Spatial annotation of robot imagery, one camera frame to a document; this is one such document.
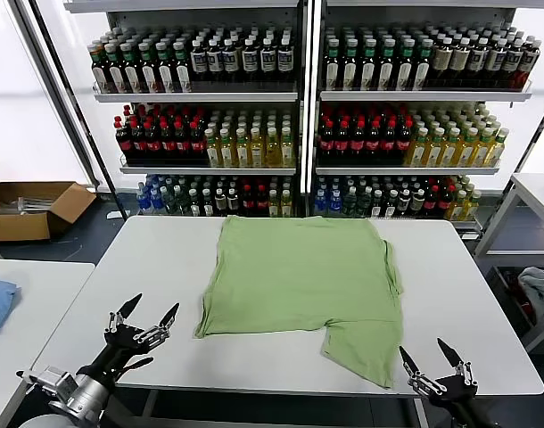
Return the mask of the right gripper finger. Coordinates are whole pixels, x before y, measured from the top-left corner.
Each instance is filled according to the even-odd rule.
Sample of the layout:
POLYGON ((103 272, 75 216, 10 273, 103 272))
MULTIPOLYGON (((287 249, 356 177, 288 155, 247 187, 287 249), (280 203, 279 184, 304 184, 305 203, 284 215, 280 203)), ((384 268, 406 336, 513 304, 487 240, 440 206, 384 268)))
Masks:
POLYGON ((399 346, 402 365, 408 374, 408 385, 415 393, 421 396, 432 396, 437 394, 437 384, 421 372, 413 358, 407 351, 399 346))
POLYGON ((464 384, 473 383, 473 374, 470 361, 464 361, 457 353, 457 351, 450 347, 441 338, 437 339, 438 345, 442 354, 447 359, 449 364, 455 369, 456 375, 463 378, 464 384))

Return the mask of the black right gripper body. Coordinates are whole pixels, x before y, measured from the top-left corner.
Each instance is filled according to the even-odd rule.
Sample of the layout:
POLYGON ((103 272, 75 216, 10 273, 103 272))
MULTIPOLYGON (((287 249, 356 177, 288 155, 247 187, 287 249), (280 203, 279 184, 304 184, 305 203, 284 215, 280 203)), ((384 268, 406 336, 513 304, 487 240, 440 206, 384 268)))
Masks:
POLYGON ((432 392, 428 400, 435 407, 447 410, 463 427, 491 428, 495 423, 475 399, 477 386, 466 385, 461 375, 450 375, 437 379, 442 386, 440 393, 432 392))

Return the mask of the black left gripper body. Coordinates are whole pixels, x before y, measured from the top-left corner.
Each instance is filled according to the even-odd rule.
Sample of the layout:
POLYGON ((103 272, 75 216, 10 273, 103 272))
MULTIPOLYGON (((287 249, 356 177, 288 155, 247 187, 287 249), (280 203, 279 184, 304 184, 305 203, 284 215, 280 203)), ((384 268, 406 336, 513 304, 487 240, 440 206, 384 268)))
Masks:
POLYGON ((150 364, 153 357, 145 357, 128 365, 131 358, 149 353, 147 344, 139 344, 135 340, 135 336, 143 331, 137 327, 118 327, 115 333, 105 333, 104 348, 91 364, 82 366, 78 374, 92 379, 119 379, 128 370, 150 364))

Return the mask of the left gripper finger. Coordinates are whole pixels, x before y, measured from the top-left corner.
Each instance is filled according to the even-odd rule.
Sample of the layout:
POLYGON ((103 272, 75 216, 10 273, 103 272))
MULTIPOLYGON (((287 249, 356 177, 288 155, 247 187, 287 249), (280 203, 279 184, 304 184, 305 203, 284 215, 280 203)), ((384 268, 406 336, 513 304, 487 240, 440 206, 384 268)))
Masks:
POLYGON ((177 302, 161 319, 159 324, 154 325, 135 336, 137 343, 145 343, 148 346, 159 346, 170 336, 169 329, 175 322, 175 317, 179 308, 177 302))
POLYGON ((143 294, 139 293, 132 299, 125 301, 117 312, 110 313, 109 324, 107 328, 108 333, 115 333, 118 330, 118 327, 124 324, 125 320, 136 308, 142 296, 143 294))

